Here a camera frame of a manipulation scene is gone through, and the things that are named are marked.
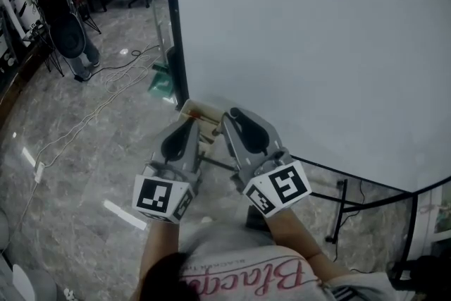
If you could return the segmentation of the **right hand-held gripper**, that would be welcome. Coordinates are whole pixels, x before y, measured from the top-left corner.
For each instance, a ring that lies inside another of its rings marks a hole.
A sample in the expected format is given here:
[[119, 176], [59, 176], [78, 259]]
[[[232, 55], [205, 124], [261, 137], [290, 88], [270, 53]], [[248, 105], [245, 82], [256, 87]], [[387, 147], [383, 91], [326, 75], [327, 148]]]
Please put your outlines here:
[[222, 116], [221, 133], [235, 161], [231, 180], [263, 217], [311, 194], [301, 162], [292, 158], [277, 130], [261, 116], [233, 107]]

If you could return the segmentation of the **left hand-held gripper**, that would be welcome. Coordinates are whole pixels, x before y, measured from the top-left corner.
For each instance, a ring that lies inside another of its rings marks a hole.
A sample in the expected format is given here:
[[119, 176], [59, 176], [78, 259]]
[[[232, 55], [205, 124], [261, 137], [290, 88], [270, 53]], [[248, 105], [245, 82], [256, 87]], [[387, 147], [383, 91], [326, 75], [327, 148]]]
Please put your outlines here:
[[157, 135], [150, 160], [135, 176], [132, 207], [148, 218], [179, 224], [200, 184], [199, 125], [180, 119]]

